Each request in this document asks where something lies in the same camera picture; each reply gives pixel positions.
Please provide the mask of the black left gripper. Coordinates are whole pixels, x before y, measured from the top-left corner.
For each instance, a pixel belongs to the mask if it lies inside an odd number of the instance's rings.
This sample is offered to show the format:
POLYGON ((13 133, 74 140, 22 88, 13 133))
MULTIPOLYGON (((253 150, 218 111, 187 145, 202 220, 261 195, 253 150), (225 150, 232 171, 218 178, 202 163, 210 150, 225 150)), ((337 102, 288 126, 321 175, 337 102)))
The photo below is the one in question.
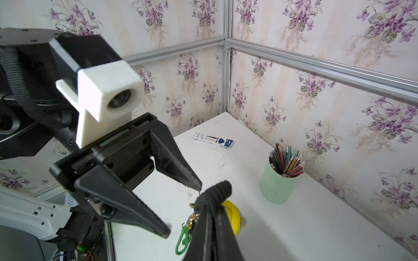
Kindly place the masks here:
POLYGON ((104 220, 168 238, 170 228, 133 193, 155 164, 184 186, 202 189, 168 127, 150 113, 59 160, 50 172, 83 208, 104 220))

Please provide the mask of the green carabiner key charm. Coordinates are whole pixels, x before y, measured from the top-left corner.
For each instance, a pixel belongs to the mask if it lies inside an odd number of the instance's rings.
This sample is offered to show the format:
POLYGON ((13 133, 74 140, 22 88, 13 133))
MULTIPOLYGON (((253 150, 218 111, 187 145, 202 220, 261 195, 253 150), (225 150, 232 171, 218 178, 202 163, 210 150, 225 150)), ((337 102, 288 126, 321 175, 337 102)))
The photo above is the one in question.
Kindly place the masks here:
POLYGON ((181 234, 176 244, 175 254, 180 256, 184 254, 191 243, 192 234, 194 228, 196 227, 197 221, 199 219, 199 214, 192 213, 188 219, 182 224, 181 234))

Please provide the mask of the black fabric shoulder bag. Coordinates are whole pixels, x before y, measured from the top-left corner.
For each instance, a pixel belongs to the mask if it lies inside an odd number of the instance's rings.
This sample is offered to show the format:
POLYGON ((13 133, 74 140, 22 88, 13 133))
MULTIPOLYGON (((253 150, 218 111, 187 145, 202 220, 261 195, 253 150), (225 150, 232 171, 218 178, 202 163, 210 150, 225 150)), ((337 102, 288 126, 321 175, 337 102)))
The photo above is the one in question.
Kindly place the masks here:
POLYGON ((195 201, 199 215, 185 261, 243 261, 227 211, 222 203, 232 194, 229 181, 222 181, 202 193, 195 201))

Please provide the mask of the yellow hat doll charm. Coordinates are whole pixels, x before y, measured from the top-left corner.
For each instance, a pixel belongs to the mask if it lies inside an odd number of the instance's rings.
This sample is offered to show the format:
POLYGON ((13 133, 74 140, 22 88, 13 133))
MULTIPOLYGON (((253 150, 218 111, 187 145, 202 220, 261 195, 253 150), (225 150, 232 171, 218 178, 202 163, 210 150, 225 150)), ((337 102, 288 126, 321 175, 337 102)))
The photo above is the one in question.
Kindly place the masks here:
POLYGON ((225 208, 232 231, 237 236, 240 230, 247 226, 247 219, 232 202, 225 200, 222 206, 225 208))

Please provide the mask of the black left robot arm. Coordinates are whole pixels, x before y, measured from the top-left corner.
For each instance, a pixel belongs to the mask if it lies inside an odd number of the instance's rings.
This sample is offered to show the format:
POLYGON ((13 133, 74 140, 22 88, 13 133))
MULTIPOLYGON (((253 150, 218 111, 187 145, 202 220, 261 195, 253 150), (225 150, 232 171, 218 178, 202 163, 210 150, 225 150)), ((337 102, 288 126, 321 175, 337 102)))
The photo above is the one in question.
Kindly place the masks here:
POLYGON ((34 156, 57 138, 70 154, 50 171, 78 202, 1 186, 3 226, 56 243, 68 257, 95 246, 97 220, 169 237, 134 188, 154 170, 196 191, 202 183, 164 123, 150 113, 132 118, 143 83, 99 35, 1 30, 1 159, 34 156))

